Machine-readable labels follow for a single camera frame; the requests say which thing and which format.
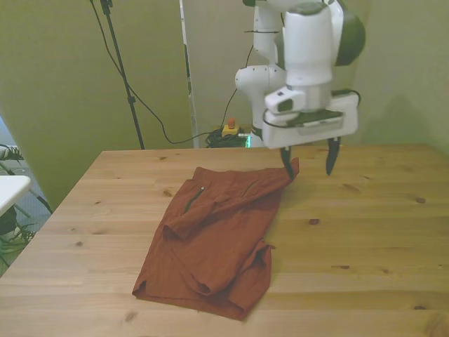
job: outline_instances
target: wood grain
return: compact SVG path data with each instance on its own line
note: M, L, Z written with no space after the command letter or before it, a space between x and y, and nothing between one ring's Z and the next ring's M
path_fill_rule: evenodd
M425 146L299 147L267 241L272 285L246 322L130 294L197 166L281 165L266 149L103 152L0 279L2 336L447 336L449 161Z

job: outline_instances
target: wall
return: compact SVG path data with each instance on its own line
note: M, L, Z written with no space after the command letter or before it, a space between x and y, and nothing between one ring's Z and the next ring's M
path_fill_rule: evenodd
M116 0L112 20L130 84L172 139L190 137L179 0ZM102 150L139 148L88 0L2 0L0 49L0 111L53 207ZM138 116L147 148L170 147L141 105Z
M353 143L427 143L449 154L448 18L447 1L373 1Z
M183 0L192 90L199 132L220 125L226 104L235 90L237 70L245 66L253 44L254 8L241 0ZM366 21L370 0L346 0L350 9ZM253 53L250 65L267 61ZM356 65L338 68L335 87L351 86ZM238 92L229 107L228 117L238 117L241 124L251 124L251 109L246 97Z

